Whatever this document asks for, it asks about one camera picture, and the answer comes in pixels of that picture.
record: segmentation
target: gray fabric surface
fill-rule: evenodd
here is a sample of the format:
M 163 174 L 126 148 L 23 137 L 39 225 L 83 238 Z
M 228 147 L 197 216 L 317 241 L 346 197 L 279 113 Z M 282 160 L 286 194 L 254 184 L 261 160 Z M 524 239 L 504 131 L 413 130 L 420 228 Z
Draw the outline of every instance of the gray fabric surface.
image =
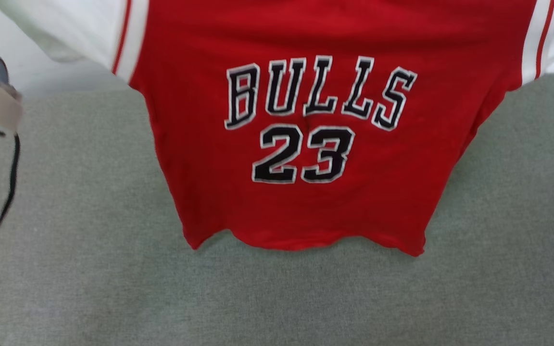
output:
M 228 232 L 194 252 L 145 114 L 132 91 L 26 106 L 0 344 L 554 346 L 554 77 L 482 127 L 417 259 L 361 238 L 262 250 Z

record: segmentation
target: basketball jersey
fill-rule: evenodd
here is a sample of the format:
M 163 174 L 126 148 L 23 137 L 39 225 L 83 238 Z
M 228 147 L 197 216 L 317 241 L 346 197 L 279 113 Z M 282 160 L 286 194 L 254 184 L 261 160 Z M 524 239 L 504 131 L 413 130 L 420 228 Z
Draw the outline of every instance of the basketball jersey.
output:
M 419 256 L 477 128 L 554 64 L 554 0 L 123 2 L 101 59 L 145 97 L 194 249 Z

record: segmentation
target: black number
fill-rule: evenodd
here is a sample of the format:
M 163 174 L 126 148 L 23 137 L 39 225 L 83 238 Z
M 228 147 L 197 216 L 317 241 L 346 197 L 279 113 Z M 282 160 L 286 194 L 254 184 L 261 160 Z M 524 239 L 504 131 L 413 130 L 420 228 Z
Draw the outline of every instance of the black number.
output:
M 334 182 L 345 170 L 345 162 L 352 149 L 354 132 L 349 127 L 321 126 L 310 133 L 309 148 L 318 148 L 317 162 L 328 161 L 328 169 L 320 170 L 319 164 L 303 168 L 303 180 L 310 183 Z M 327 144 L 334 143 L 334 149 Z
M 287 165 L 301 153 L 303 135 L 297 125 L 273 124 L 260 133 L 260 146 L 272 148 L 277 140 L 286 140 L 272 155 L 253 164 L 252 180 L 272 184 L 292 184 L 296 180 L 297 167 Z M 304 167 L 302 179 L 308 183 L 330 183 L 343 175 L 347 156 L 352 149 L 354 132 L 349 127 L 320 126 L 311 131 L 307 146 L 318 149 L 315 166 Z M 328 162 L 328 169 L 319 164 Z
M 286 143 L 279 150 L 253 164 L 252 180 L 273 184 L 292 184 L 296 179 L 297 168 L 286 164 L 301 153 L 303 134 L 297 125 L 273 124 L 260 132 L 260 147 L 271 148 L 277 140 Z

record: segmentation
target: red fabric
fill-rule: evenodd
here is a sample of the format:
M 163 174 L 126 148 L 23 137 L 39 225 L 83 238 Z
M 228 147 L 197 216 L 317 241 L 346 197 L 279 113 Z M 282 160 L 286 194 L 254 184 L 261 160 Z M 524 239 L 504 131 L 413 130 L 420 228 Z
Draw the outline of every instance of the red fabric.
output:
M 249 245 L 300 250 L 346 236 L 418 256 L 424 230 L 448 177 L 477 127 L 507 90 L 521 84 L 520 61 L 534 0 L 256 1 L 152 0 L 145 41 L 130 85 L 143 93 L 156 151 L 194 249 L 229 229 Z M 332 56 L 320 101 L 334 114 L 303 117 L 317 55 Z M 341 113 L 360 56 L 374 67 L 364 98 L 383 98 L 391 72 L 415 72 L 396 128 L 385 131 Z M 306 58 L 294 114 L 265 110 L 270 61 Z M 228 130 L 227 70 L 260 68 L 257 115 Z M 290 81 L 281 86 L 283 101 Z M 254 182 L 252 164 L 277 147 L 260 147 L 275 123 L 298 125 L 301 153 L 288 165 L 293 184 Z M 301 179 L 317 162 L 307 145 L 319 126 L 349 127 L 354 140 L 343 175 L 327 184 Z

